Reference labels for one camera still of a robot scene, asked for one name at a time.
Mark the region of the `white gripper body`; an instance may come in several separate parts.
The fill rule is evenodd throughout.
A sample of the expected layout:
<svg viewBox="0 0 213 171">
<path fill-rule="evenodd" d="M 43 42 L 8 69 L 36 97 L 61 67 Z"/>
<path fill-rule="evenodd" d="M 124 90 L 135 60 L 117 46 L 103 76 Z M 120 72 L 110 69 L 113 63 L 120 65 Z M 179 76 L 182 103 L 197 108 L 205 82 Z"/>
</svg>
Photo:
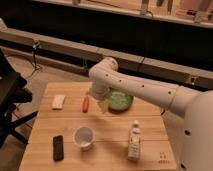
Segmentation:
<svg viewBox="0 0 213 171">
<path fill-rule="evenodd" d="M 109 88 L 105 85 L 93 82 L 90 87 L 90 94 L 99 101 L 103 101 L 107 98 Z"/>
</svg>

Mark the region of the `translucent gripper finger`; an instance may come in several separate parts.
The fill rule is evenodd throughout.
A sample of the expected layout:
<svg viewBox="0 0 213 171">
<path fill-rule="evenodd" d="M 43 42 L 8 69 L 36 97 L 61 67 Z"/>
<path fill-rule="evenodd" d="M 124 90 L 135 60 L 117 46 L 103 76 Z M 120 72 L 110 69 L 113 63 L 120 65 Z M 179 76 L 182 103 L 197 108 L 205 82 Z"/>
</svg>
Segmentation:
<svg viewBox="0 0 213 171">
<path fill-rule="evenodd" d="M 99 102 L 99 107 L 102 113 L 107 113 L 109 111 L 109 100 L 104 99 Z"/>
</svg>

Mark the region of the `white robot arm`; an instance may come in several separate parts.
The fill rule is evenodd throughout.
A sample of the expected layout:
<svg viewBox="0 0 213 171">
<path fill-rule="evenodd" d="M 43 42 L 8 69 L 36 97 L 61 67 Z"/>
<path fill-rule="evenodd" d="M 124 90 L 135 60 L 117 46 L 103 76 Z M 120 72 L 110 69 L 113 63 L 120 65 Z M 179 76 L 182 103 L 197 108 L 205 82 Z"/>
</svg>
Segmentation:
<svg viewBox="0 0 213 171">
<path fill-rule="evenodd" d="M 118 72 L 114 58 L 106 57 L 89 70 L 91 95 L 104 99 L 110 88 L 136 96 L 184 119 L 180 171 L 213 171 L 213 90 L 205 92 L 178 84 L 129 76 Z"/>
</svg>

